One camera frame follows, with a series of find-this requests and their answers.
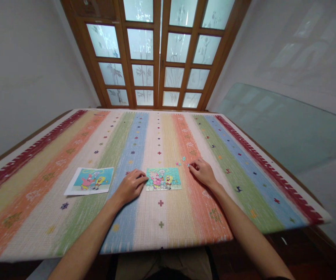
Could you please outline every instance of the frosted glass panel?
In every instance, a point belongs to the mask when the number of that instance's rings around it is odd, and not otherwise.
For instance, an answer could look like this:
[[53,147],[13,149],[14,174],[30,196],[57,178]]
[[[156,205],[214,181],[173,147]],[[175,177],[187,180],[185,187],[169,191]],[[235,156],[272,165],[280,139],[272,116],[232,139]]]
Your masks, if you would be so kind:
[[135,91],[138,106],[153,106],[153,91],[138,89]]
[[204,85],[206,84],[208,74],[209,74],[208,69],[191,69],[187,88],[204,89]]
[[192,27],[198,0],[172,0],[170,25]]
[[294,175],[336,159],[336,115],[262,88],[234,84],[223,113]]
[[130,56],[132,59],[153,59],[153,31],[128,29]]
[[169,33],[167,61],[185,63],[190,38],[189,34]]
[[209,0],[202,27],[225,29],[235,0]]
[[180,88],[182,84],[184,68],[166,67],[165,84],[168,88]]
[[120,57],[116,30],[113,26],[87,24],[96,56]]
[[153,0],[124,0],[124,8],[126,20],[153,22]]
[[119,63],[103,63],[99,62],[105,84],[124,86],[124,73]]
[[201,93],[185,93],[183,100],[183,108],[196,108],[198,107]]
[[165,91],[163,96],[163,106],[177,107],[178,97],[178,91]]
[[194,63],[212,64],[220,41],[221,37],[200,35],[195,51]]
[[132,65],[134,85],[153,86],[153,66],[151,65]]
[[107,89],[111,104],[114,106],[128,106],[128,95],[125,89]]

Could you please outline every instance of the dark floor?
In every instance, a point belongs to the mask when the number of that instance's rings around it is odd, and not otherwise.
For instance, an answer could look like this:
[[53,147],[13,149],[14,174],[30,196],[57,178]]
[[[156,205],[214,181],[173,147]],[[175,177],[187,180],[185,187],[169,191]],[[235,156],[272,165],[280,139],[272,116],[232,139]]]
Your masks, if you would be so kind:
[[[336,265],[325,259],[302,230],[270,234],[267,239],[296,279],[336,279]],[[221,280],[261,279],[236,241],[211,245],[210,249]],[[108,255],[98,256],[86,279],[105,279],[110,259]],[[40,261],[0,264],[0,279],[26,279],[39,264]]]

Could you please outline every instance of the patrick star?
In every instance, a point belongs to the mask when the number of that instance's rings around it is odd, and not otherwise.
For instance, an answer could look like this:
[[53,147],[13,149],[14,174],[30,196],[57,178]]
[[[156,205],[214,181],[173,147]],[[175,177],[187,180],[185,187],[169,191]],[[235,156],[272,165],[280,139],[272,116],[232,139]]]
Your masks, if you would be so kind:
[[159,174],[156,174],[156,178],[151,177],[151,180],[153,182],[153,189],[154,190],[160,189],[161,181],[163,180],[163,178],[160,178]]
[[92,175],[89,174],[89,177],[87,179],[81,178],[82,179],[82,185],[81,185],[81,190],[87,190],[89,189],[89,186],[95,182],[95,179],[92,180]]

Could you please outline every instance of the hand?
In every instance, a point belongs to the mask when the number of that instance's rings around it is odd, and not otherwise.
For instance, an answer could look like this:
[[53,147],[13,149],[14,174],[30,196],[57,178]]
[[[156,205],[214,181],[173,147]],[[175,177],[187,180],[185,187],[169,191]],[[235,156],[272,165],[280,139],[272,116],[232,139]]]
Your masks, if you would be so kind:
[[218,184],[215,175],[213,174],[212,167],[201,157],[190,162],[189,169],[195,177],[207,187],[212,188]]
[[148,181],[146,174],[134,169],[122,180],[112,198],[123,206],[140,195],[146,181]]

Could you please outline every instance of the colorful striped tablecloth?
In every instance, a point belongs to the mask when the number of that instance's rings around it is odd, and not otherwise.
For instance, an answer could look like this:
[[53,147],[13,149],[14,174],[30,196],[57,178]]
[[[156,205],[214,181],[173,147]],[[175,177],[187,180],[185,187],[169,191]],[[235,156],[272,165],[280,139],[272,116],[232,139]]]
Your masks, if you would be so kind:
[[[102,254],[231,240],[187,167],[198,156],[263,233],[331,219],[223,115],[73,110],[0,161],[0,261],[62,256],[135,168],[178,168],[182,189],[143,190],[117,215]],[[78,167],[113,167],[109,193],[64,196]]]

